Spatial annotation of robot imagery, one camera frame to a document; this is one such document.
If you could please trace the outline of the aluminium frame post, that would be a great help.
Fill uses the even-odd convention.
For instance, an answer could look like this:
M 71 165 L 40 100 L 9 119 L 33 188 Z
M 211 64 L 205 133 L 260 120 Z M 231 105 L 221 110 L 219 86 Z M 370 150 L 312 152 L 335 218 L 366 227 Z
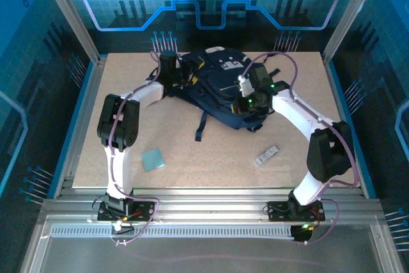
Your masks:
M 93 43 L 92 38 L 89 35 L 88 30 L 78 14 L 72 0 L 55 0 L 55 2 L 65 16 L 66 21 L 72 28 L 89 60 L 96 66 L 101 65 L 103 57 L 101 57 L 95 44 Z
M 366 0 L 350 0 L 348 3 L 338 25 L 336 26 L 332 36 L 330 37 L 327 46 L 323 51 L 323 64 L 328 65 L 333 58 L 338 47 L 344 40 L 348 30 L 350 29 L 353 21 L 361 11 Z

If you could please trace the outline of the small grey packaged eraser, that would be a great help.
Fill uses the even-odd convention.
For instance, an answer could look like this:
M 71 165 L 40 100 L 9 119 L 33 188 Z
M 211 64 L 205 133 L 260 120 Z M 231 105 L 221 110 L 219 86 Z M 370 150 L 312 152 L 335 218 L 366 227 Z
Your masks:
M 264 166 L 269 160 L 275 157 L 280 152 L 280 148 L 277 145 L 272 145 L 259 153 L 254 159 L 256 167 L 260 168 Z

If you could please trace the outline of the navy blue backpack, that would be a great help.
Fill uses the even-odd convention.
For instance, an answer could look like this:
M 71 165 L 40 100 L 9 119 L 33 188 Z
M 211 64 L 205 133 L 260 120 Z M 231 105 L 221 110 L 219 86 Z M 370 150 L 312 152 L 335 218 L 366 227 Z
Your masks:
M 208 116 L 232 129 L 256 132 L 274 111 L 268 97 L 262 102 L 255 97 L 244 98 L 238 87 L 251 59 L 238 49 L 212 47 L 182 56 L 174 51 L 163 51 L 158 57 L 160 73 L 157 82 L 164 86 L 164 96 L 180 98 L 203 113 L 195 140 L 202 140 Z

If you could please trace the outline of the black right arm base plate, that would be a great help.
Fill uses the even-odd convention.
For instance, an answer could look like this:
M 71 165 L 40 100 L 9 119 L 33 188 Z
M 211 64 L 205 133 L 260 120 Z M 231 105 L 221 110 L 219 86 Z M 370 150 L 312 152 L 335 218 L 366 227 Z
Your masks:
M 320 201 L 292 211 L 287 201 L 269 201 L 262 208 L 270 222 L 321 222 L 325 221 L 323 205 Z

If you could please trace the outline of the aluminium front rail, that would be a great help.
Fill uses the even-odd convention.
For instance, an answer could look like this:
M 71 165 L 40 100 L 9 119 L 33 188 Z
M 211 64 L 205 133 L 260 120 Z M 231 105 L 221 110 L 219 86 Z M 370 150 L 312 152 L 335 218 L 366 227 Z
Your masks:
M 286 201 L 290 190 L 280 188 L 168 188 L 135 189 L 138 196 L 160 200 L 156 223 L 164 224 L 266 224 L 262 213 L 269 201 Z M 43 216 L 60 219 L 96 219 L 93 200 L 101 189 L 64 188 L 57 199 L 46 199 Z M 367 225 L 383 222 L 378 199 L 367 199 L 359 188 L 332 188 L 323 195 L 325 224 Z

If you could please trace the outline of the grey metal front platform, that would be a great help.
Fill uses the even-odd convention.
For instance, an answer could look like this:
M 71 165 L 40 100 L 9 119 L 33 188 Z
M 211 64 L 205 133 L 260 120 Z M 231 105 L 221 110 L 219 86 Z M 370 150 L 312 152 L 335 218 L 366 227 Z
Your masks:
M 313 244 L 273 238 L 50 236 L 53 226 L 102 225 L 47 219 L 35 227 L 19 273 L 409 273 L 382 224 L 336 226 Z

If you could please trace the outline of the teal square notepad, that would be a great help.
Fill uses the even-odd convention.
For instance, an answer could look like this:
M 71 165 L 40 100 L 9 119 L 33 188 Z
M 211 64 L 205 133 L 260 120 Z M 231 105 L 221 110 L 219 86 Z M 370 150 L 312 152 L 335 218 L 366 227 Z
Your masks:
M 155 148 L 141 154 L 141 162 L 145 172 L 165 166 L 162 153 L 159 148 Z

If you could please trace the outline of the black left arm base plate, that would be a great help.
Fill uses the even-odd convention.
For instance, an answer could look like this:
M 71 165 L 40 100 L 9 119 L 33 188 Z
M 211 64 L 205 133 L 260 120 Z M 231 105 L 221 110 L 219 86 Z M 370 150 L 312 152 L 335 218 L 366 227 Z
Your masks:
M 119 205 L 101 202 L 97 210 L 97 220 L 109 222 L 118 220 L 122 222 L 146 222 L 153 215 L 154 209 L 155 203 L 150 201 L 131 201 L 120 203 Z

